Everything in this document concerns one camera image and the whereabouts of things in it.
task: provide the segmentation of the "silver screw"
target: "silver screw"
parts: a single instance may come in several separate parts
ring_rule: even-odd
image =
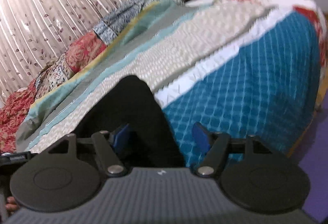
[[[208,176],[213,174],[214,172],[214,168],[211,168],[209,166],[204,166],[204,167],[200,167],[197,169],[197,172],[203,176]]]
[[[112,165],[107,168],[107,171],[110,174],[118,174],[118,173],[121,173],[123,170],[124,170],[124,167],[122,167],[120,165]]]

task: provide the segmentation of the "blue blanket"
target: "blue blanket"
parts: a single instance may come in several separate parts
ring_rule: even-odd
[[[203,158],[191,135],[197,121],[235,138],[259,135],[286,153],[312,118],[319,73],[314,27],[292,13],[163,110],[187,166]]]

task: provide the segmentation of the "purple mat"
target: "purple mat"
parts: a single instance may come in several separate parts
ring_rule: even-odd
[[[328,95],[292,156],[309,175],[310,194],[303,210],[318,222],[328,217]]]

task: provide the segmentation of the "curtain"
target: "curtain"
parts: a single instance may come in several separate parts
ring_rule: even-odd
[[[0,0],[0,95],[26,87],[99,19],[126,0]]]

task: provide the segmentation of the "white logo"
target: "white logo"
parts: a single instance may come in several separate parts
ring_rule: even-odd
[[[157,174],[163,176],[164,174],[166,174],[166,171],[165,170],[157,171]]]

